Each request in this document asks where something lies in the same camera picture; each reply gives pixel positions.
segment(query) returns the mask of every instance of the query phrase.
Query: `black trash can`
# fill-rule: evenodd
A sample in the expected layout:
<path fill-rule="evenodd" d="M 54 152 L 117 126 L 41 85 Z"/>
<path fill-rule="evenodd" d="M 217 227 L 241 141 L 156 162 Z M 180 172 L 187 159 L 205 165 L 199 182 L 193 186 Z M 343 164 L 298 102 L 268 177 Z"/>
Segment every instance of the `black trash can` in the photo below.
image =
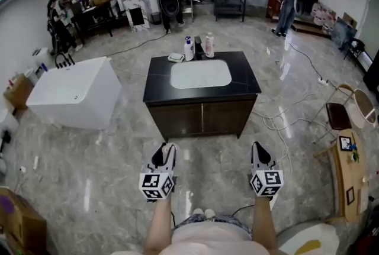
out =
<path fill-rule="evenodd" d="M 152 22 L 154 25 L 160 25 L 161 19 L 160 19 L 160 12 L 154 12 L 152 13 Z"/>

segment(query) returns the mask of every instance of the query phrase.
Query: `white bathtub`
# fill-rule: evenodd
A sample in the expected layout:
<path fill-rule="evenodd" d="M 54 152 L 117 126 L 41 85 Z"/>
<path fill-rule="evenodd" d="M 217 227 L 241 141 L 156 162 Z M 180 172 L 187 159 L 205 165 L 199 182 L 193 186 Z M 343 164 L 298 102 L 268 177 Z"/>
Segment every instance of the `white bathtub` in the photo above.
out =
<path fill-rule="evenodd" d="M 121 90 L 109 60 L 100 57 L 50 69 L 35 85 L 27 106 L 52 124 L 107 128 Z"/>

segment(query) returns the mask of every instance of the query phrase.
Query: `picture frame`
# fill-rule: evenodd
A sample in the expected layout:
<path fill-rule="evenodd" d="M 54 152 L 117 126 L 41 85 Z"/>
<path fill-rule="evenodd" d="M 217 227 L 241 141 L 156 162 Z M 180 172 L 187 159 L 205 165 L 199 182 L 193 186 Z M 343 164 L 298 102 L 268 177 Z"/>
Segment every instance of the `picture frame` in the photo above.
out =
<path fill-rule="evenodd" d="M 341 151 L 349 151 L 351 152 L 353 149 L 350 149 L 352 145 L 351 138 L 346 136 L 339 137 L 339 145 L 341 147 Z"/>
<path fill-rule="evenodd" d="M 355 200 L 353 186 L 346 191 L 346 200 L 348 202 L 348 205 L 350 205 Z"/>

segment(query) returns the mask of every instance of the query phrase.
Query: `white cable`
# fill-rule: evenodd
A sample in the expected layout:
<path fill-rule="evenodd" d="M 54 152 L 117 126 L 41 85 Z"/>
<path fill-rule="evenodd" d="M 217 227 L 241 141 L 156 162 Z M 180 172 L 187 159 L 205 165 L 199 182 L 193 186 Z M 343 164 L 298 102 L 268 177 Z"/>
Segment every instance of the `white cable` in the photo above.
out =
<path fill-rule="evenodd" d="M 285 126 L 285 127 L 279 128 L 279 127 L 277 127 L 277 126 L 274 124 L 273 119 L 276 118 L 276 117 L 280 117 L 280 118 L 283 120 L 283 122 L 284 122 L 284 119 L 283 119 L 283 117 L 282 117 L 281 115 L 282 115 L 286 110 L 288 110 L 291 106 L 293 106 L 293 105 L 295 105 L 295 104 L 298 104 L 299 102 L 305 100 L 305 99 L 307 98 L 307 96 L 310 96 L 310 95 L 314 95 L 314 94 L 316 94 L 316 93 L 320 90 L 321 87 L 322 87 L 322 86 L 319 86 L 319 88 L 317 89 L 317 91 L 316 91 L 315 93 L 308 93 L 308 94 L 305 94 L 305 95 L 303 96 L 303 98 L 301 98 L 299 101 L 295 101 L 295 102 L 293 102 L 293 103 L 290 104 L 288 107 L 286 107 L 286 109 L 284 109 L 282 112 L 280 112 L 280 113 L 277 114 L 277 115 L 274 115 L 274 116 L 269 116 L 269 115 L 267 115 L 267 114 L 262 115 L 262 114 L 260 114 L 260 113 L 255 112 L 255 111 L 252 111 L 254 114 L 259 115 L 260 117 L 262 117 L 262 120 L 263 120 L 264 125 L 265 125 L 268 129 L 270 129 L 270 130 L 272 130 L 272 131 L 276 131 L 276 132 L 278 133 L 280 139 L 283 141 L 284 146 L 285 146 L 285 149 L 282 151 L 282 156 L 281 156 L 281 158 L 278 160 L 278 162 L 282 162 L 283 159 L 285 159 L 286 157 L 288 157 L 288 162 L 290 163 L 291 174 L 292 174 L 292 162 L 291 162 L 291 157 L 290 157 L 290 151 L 288 150 L 287 143 L 285 142 L 283 136 L 280 134 L 280 131 L 281 131 L 281 130 L 284 130 L 284 129 L 286 129 L 286 128 L 292 126 L 292 125 L 294 125 L 294 124 L 297 123 L 299 120 L 306 121 L 306 122 L 314 122 L 314 123 L 317 124 L 317 125 L 321 125 L 321 126 L 324 127 L 326 130 L 327 130 L 327 128 L 326 128 L 323 124 L 320 124 L 320 123 L 315 122 L 315 121 L 312 121 L 312 120 L 306 120 L 305 118 L 298 118 L 297 120 L 295 120 L 295 121 L 292 122 L 291 124 L 289 124 L 289 125 L 287 125 L 287 126 Z M 269 125 L 266 123 L 266 121 L 265 121 L 266 119 L 269 119 L 269 120 L 270 120 L 270 122 L 271 122 L 271 126 L 269 126 Z"/>

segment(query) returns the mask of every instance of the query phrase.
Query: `black countertop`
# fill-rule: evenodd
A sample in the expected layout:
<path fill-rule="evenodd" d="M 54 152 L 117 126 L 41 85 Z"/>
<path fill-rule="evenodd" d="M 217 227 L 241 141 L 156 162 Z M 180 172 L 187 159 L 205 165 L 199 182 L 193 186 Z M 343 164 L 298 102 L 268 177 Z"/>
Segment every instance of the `black countertop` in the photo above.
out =
<path fill-rule="evenodd" d="M 227 98 L 229 96 L 256 95 L 261 89 L 256 81 L 245 54 L 236 52 L 215 52 L 213 59 L 224 60 L 230 71 L 232 81 L 226 86 L 177 89 L 171 86 L 171 67 L 175 64 L 167 56 L 154 57 L 150 61 L 144 89 L 143 102 L 160 104 L 163 102 L 185 101 L 191 99 Z"/>

